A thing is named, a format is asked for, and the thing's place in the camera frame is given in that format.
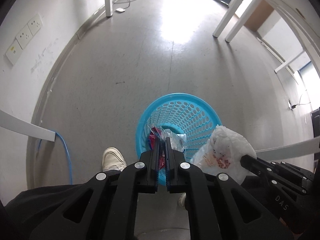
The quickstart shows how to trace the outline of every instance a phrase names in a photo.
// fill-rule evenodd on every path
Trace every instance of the basket rim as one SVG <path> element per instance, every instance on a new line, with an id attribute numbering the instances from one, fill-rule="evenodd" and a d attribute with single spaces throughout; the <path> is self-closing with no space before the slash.
<path id="1" fill-rule="evenodd" d="M 194 95 L 186 94 L 186 93 L 172 93 L 168 95 L 164 95 L 162 97 L 159 97 L 155 101 L 153 101 L 143 112 L 141 115 L 138 125 L 137 125 L 137 130 L 136 130 L 136 154 L 138 157 L 140 157 L 142 153 L 142 145 L 140 144 L 140 138 L 141 134 L 144 129 L 144 124 L 148 120 L 149 116 L 151 113 L 159 106 L 163 105 L 167 101 L 191 101 L 194 102 L 195 104 L 201 106 L 207 113 L 208 115 L 213 118 L 215 117 L 217 120 L 217 125 L 222 125 L 221 120 L 217 113 L 214 111 L 214 109 L 204 100 L 202 100 L 199 97 L 196 97 Z"/>

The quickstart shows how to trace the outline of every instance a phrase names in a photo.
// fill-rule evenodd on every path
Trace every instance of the trash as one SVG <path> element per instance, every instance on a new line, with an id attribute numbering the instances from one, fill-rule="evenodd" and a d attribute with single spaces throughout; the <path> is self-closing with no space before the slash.
<path id="1" fill-rule="evenodd" d="M 190 163 L 214 176 L 221 172 L 227 173 L 241 184 L 250 174 L 240 164 L 241 157 L 246 154 L 257 158 L 255 150 L 242 135 L 217 125 L 207 143 L 195 153 Z"/>
<path id="2" fill-rule="evenodd" d="M 154 124 L 150 125 L 149 128 L 150 128 L 150 134 L 148 137 L 148 143 L 151 150 L 154 147 L 156 137 L 158 137 L 161 141 L 164 141 L 165 138 L 170 137 L 171 148 L 173 150 L 183 152 L 186 149 L 185 147 L 185 142 L 187 139 L 186 134 L 176 134 L 172 132 L 170 129 L 163 130 L 161 126 L 155 127 Z M 159 170 L 163 169 L 164 167 L 165 167 L 165 158 L 164 158 L 164 152 L 162 152 L 159 158 Z"/>
<path id="3" fill-rule="evenodd" d="M 170 144 L 173 150 L 182 152 L 186 149 L 185 142 L 187 140 L 186 134 L 176 134 L 172 132 L 170 129 L 164 130 L 164 137 L 170 137 Z"/>

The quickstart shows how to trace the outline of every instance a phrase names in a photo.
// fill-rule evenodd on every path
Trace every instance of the person's leg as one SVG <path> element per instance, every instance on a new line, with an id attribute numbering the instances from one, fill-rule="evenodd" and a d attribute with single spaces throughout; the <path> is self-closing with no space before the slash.
<path id="1" fill-rule="evenodd" d="M 108 148 L 102 157 L 102 170 L 108 176 L 118 176 L 127 166 L 116 148 Z M 32 230 L 72 196 L 83 184 L 39 187 L 21 192 L 6 206 L 9 217 L 19 231 L 29 238 Z"/>

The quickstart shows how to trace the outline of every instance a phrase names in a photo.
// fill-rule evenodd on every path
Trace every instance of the blue cable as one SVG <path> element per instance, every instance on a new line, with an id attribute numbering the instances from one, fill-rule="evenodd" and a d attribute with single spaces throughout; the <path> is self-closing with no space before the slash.
<path id="1" fill-rule="evenodd" d="M 67 144 L 64 141 L 63 137 L 58 132 L 55 132 L 55 133 L 56 133 L 56 136 L 59 137 L 59 139 L 63 143 L 63 147 L 64 147 L 64 150 L 66 152 L 66 156 L 67 156 L 67 159 L 68 159 L 68 166 L 69 166 L 69 179 L 70 179 L 70 184 L 72 185 L 73 184 L 72 183 L 72 165 L 71 165 L 71 160 L 70 160 L 68 147 L 67 147 Z M 42 139 L 40 139 L 39 144 L 38 144 L 38 150 L 37 150 L 38 152 L 39 152 L 39 149 L 40 149 L 41 142 L 42 142 Z"/>

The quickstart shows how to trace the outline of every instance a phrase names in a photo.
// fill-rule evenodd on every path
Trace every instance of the gray floor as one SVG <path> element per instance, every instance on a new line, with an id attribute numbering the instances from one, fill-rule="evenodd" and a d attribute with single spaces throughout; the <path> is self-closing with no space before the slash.
<path id="1" fill-rule="evenodd" d="M 74 183 L 100 171 L 107 147 L 118 148 L 128 164 L 135 162 L 137 122 L 153 100 L 169 93 L 204 99 L 223 125 L 256 150 L 313 137 L 310 107 L 288 108 L 289 98 L 299 101 L 296 82 L 285 69 L 274 73 L 279 61 L 249 30 L 243 27 L 227 44 L 234 17 L 220 38 L 212 37 L 226 10 L 215 0 L 137 0 L 124 13 L 102 20 L 74 47 L 42 119 L 43 127 L 67 142 Z M 312 158 L 292 163 L 310 168 Z M 37 187 L 68 183 L 60 142 L 42 145 L 35 177 Z M 164 189 L 141 194 L 136 223 L 141 239 L 146 239 L 143 232 L 188 228 L 178 197 Z"/>

